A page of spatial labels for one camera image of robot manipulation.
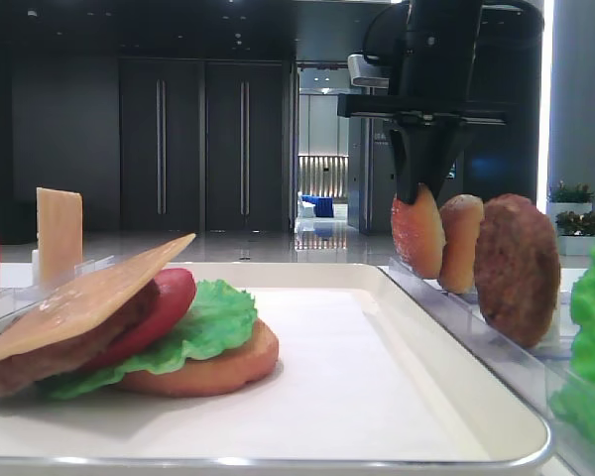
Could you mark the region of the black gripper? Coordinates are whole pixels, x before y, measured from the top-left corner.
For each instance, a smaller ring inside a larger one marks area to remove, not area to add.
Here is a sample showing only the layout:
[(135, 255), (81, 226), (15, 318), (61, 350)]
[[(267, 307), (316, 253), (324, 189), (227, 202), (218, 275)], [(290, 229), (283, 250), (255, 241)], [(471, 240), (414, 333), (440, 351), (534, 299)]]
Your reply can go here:
[[(482, 10), (481, 1), (402, 1), (388, 6), (367, 27), (359, 53), (371, 64), (390, 68), (387, 93), (342, 94), (337, 115), (404, 122), (506, 124), (507, 109), (503, 104), (469, 100)], [(423, 183), (435, 199), (470, 142), (468, 126), (432, 131)], [(404, 204), (417, 201), (424, 146), (422, 128), (399, 124), (392, 127), (397, 198)]]

